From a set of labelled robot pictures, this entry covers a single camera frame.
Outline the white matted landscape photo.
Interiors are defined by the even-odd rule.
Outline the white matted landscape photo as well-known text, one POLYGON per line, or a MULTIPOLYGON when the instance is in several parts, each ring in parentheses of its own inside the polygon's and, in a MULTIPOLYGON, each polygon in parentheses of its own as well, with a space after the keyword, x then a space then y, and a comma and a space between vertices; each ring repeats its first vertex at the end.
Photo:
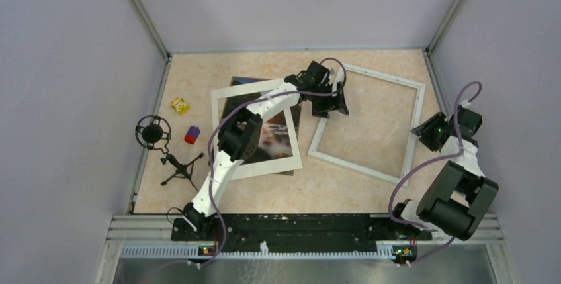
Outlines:
MULTIPOLYGON (((283 82, 282 79, 256 80, 242 77, 239 80, 242 81, 241 84, 210 92, 214 128, 234 107, 259 98, 283 82)), ((235 171, 233 181, 303 168, 297 135, 299 111, 300 106, 295 105, 263 123, 257 151, 235 171)))

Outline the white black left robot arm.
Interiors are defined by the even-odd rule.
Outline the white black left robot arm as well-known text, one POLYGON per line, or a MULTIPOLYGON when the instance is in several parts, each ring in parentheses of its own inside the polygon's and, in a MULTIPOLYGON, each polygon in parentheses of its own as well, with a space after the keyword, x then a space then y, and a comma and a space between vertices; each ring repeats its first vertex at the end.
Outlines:
POLYGON ((313 61, 266 94, 234 108, 220 121, 208 142, 210 171, 183 209, 187 232, 193 238, 203 240, 211 234, 210 219, 219 213, 219 198, 238 167, 257 151, 266 121, 304 101, 311 102, 315 117, 327 118, 332 111, 348 115, 344 98, 347 71, 342 70, 339 76, 341 80, 333 77, 322 62, 313 61))

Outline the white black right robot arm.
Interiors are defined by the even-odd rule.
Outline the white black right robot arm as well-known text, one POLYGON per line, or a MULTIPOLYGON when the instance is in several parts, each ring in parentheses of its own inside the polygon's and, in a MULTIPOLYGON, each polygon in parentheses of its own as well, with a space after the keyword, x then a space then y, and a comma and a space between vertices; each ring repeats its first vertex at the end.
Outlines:
POLYGON ((459 240, 475 233, 499 185, 480 169, 474 139, 482 125, 482 116, 459 105, 454 115, 438 112, 411 133, 433 152, 443 167, 421 200, 396 203, 393 192, 389 204, 389 233, 397 239, 407 238, 416 228, 438 230, 459 240))

